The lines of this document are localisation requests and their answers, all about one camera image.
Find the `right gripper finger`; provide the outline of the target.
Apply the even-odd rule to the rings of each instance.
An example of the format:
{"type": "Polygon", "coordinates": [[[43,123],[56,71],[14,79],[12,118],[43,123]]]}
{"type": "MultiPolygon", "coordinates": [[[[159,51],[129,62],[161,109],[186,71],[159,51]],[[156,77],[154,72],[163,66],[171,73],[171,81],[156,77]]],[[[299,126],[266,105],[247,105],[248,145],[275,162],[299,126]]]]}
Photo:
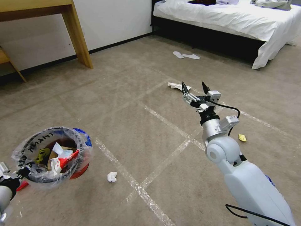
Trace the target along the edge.
{"type": "Polygon", "coordinates": [[[188,104],[192,102],[197,102],[198,98],[192,93],[189,93],[189,90],[183,81],[181,82],[181,85],[182,85],[182,99],[188,104]]]}
{"type": "Polygon", "coordinates": [[[203,92],[205,93],[204,100],[210,102],[211,96],[209,94],[210,88],[202,81],[203,92]]]}

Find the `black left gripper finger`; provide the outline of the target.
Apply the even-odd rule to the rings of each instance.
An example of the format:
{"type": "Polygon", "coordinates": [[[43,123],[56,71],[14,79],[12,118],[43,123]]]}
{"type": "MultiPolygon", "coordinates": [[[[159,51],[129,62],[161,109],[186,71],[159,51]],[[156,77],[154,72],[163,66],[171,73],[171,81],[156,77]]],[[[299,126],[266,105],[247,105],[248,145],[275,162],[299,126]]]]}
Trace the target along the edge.
{"type": "Polygon", "coordinates": [[[17,178],[19,180],[23,180],[24,178],[28,177],[31,174],[31,168],[26,165],[21,167],[18,171],[17,171],[17,178]]]}

